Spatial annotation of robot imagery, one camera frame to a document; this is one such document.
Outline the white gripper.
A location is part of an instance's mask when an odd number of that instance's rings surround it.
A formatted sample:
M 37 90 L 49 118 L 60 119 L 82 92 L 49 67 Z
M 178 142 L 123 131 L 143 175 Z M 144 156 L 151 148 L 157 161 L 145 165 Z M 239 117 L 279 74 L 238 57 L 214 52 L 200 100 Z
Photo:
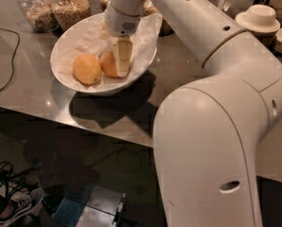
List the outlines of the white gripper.
M 105 22 L 102 23 L 99 38 L 107 40 L 111 37 L 119 37 L 114 40 L 113 51 L 115 55 L 115 69 L 119 77 L 128 75 L 131 66 L 132 36 L 139 25 L 140 15 L 131 16 L 117 11 L 111 3 L 105 9 Z

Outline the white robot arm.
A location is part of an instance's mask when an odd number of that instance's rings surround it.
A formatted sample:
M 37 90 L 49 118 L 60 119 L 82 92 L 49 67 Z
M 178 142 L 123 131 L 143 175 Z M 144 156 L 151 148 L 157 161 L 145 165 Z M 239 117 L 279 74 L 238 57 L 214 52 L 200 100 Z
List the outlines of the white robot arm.
M 145 0 L 111 0 L 106 24 L 132 35 Z M 153 125 L 168 227 L 263 227 L 256 148 L 282 116 L 282 63 L 207 0 L 151 0 L 203 67 Z

